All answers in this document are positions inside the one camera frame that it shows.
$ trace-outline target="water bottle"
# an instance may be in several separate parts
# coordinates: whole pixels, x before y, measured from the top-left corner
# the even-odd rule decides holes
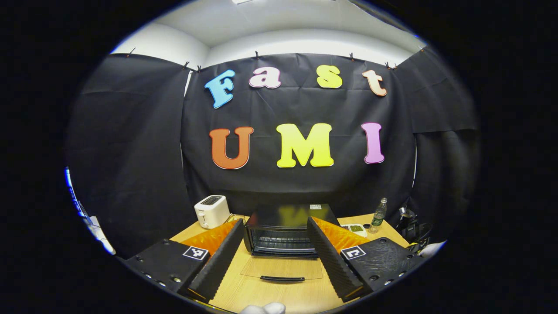
[[[370,232],[371,234],[375,234],[376,232],[378,232],[378,226],[382,224],[383,219],[386,216],[386,211],[387,211],[386,203],[387,203],[387,198],[384,197],[382,198],[380,204],[376,208],[376,212],[374,213],[374,219],[372,220],[372,223],[370,224],[370,228],[368,229],[368,232]]]

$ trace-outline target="black fabric curtain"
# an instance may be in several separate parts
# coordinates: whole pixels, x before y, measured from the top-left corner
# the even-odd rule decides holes
[[[65,151],[75,194],[120,257],[195,219],[180,152],[188,72],[149,56],[109,55],[74,104]]]
[[[316,67],[339,68],[343,85],[321,88]],[[281,71],[276,89],[248,85],[252,71],[272,66]],[[233,99],[212,107],[204,85],[232,69]],[[374,70],[388,90],[378,97],[362,73]],[[365,135],[360,125],[382,125],[384,162],[366,164]],[[281,135],[275,127],[294,123],[307,136],[315,123],[328,123],[331,157],[328,168],[280,169]],[[259,204],[329,203],[338,217],[371,213],[388,197],[387,221],[395,225],[397,209],[407,202],[419,223],[435,225],[432,241],[447,239],[468,206],[479,165],[479,132],[474,102],[458,76],[433,49],[426,47],[396,69],[350,58],[285,54],[246,58],[193,73],[185,98],[182,150],[185,178],[193,203],[210,194],[227,196],[233,212],[250,215]],[[213,129],[229,129],[227,156],[238,154],[234,129],[254,128],[249,162],[224,170],[211,160]]]
[[[480,132],[472,96],[431,47],[397,67],[417,143],[409,208],[431,223],[431,242],[446,240],[464,217],[480,164]]]
[[[318,85],[316,68],[335,65],[343,80],[340,88]],[[272,66],[280,71],[278,88],[248,84],[253,71]],[[204,85],[231,69],[234,88],[230,102],[217,109]],[[374,94],[363,73],[374,70],[383,78],[384,97]],[[367,141],[361,124],[379,123],[384,161],[367,164]],[[329,145],[334,165],[279,168],[281,134],[276,127],[295,124],[307,137],[316,123],[330,124]],[[214,129],[228,129],[226,152],[238,154],[237,127],[254,129],[248,163],[236,170],[216,166],[211,158]],[[338,217],[363,215],[388,197],[388,215],[397,221],[397,209],[411,191],[415,166],[415,138],[403,87],[392,69],[368,61],[320,54],[281,54],[246,58],[194,72],[184,100],[182,151],[192,202],[210,194],[227,197],[232,212],[250,215],[258,205],[328,203]]]

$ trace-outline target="white wall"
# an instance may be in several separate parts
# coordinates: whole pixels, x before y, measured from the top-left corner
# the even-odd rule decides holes
[[[378,64],[400,64],[413,52],[371,37],[319,29],[265,32],[232,40],[209,50],[203,68],[260,55],[312,53],[349,56]]]
[[[123,40],[111,53],[129,53],[153,56],[196,69],[203,65],[209,47],[195,37],[172,27],[150,23]]]

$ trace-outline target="table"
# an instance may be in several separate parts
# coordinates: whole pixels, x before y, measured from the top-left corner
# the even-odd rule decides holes
[[[373,216],[374,214],[371,213],[338,218],[338,221],[341,225],[349,223],[363,225],[370,223]],[[244,218],[244,222],[246,222],[249,216],[240,215],[240,218]],[[206,230],[196,221],[170,240],[181,242]],[[405,248],[409,246],[409,243],[387,222],[378,227],[376,234],[368,233],[367,235],[370,240],[379,237],[387,237]],[[250,258],[252,255],[241,242],[215,297],[209,301],[210,305],[238,313],[247,305],[264,306],[271,302],[281,302],[286,306],[286,314],[313,314],[358,300],[343,302],[337,296],[320,259],[312,260],[310,263],[316,263],[313,265],[314,268],[321,268],[323,274],[321,278],[295,283],[274,283],[241,274]],[[276,259],[278,266],[284,262],[282,259]]]

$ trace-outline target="clip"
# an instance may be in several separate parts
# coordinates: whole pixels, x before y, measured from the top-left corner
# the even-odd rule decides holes
[[[129,57],[132,54],[132,52],[134,52],[135,49],[136,49],[136,47],[134,47],[134,49],[132,49],[132,51],[130,51],[130,53],[127,54],[126,57]]]

